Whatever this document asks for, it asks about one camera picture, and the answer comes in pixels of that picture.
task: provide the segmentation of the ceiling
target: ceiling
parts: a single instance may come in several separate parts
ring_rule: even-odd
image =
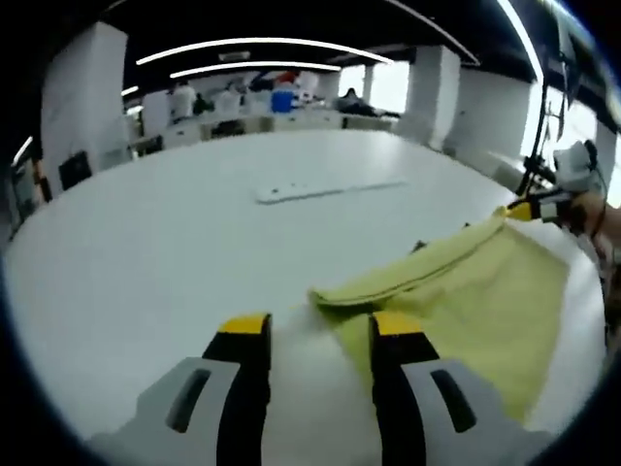
[[[0,142],[1,158],[9,160],[16,149],[39,126],[40,87],[44,70],[51,58],[70,39],[97,18],[128,34],[125,61],[125,87],[138,85],[141,92],[167,87],[170,74],[191,68],[220,63],[217,55],[226,51],[250,51],[250,60],[295,60],[327,63],[342,52],[307,46],[245,45],[217,49],[193,50],[136,65],[136,60],[174,47],[236,37],[287,37],[330,42],[366,50],[377,46],[403,45],[399,50],[381,53],[393,59],[413,59],[413,46],[445,44],[472,62],[473,54],[483,70],[529,81],[533,72],[521,42],[497,0],[401,0],[450,33],[461,45],[456,46],[433,27],[390,3],[394,0],[271,0],[270,2],[199,2],[175,0],[62,0],[37,5],[31,15],[29,5],[17,4],[23,17],[29,17],[19,42],[19,53],[5,54],[4,68],[18,70],[11,74],[8,95],[9,113],[3,113],[3,127],[13,130]],[[556,30],[548,15],[534,0],[511,0],[536,45],[558,48]],[[593,5],[573,1],[576,11],[601,17]],[[16,41],[15,25],[5,18],[0,27],[3,44]],[[365,62],[350,57],[338,62],[348,65]]]

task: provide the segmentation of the white table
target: white table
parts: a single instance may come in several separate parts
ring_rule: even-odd
[[[394,177],[410,184],[273,206],[252,195],[270,183]],[[512,198],[380,132],[259,134],[163,151],[79,184],[27,220],[6,256],[17,333],[53,403],[90,437],[127,421],[136,397],[199,356],[225,319],[270,310],[266,463],[375,464],[371,400],[316,316],[291,308],[310,285],[401,258],[417,240],[451,235]],[[596,382],[602,298],[570,238],[519,226],[571,264],[559,345],[530,422],[557,431]]]

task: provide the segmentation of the yellow cloth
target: yellow cloth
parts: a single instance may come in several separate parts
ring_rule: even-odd
[[[537,401],[556,345],[568,267],[501,217],[310,299],[372,384],[366,313],[415,316],[442,358],[459,358],[500,391],[520,421]]]

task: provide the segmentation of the round table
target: round table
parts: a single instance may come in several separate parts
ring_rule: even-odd
[[[406,186],[259,205],[285,183]],[[297,131],[166,150],[98,174],[29,218],[6,253],[16,333],[83,438],[113,432],[137,396],[227,318],[274,315],[268,464],[369,464],[375,412],[334,336],[304,312],[416,241],[489,218],[513,194],[397,136]],[[562,328],[529,427],[561,430],[597,381],[604,313],[593,263],[554,226],[516,225],[571,265]]]

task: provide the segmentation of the blue container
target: blue container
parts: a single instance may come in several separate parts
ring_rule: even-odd
[[[293,92],[290,90],[275,90],[272,92],[272,112],[288,114],[293,110]]]

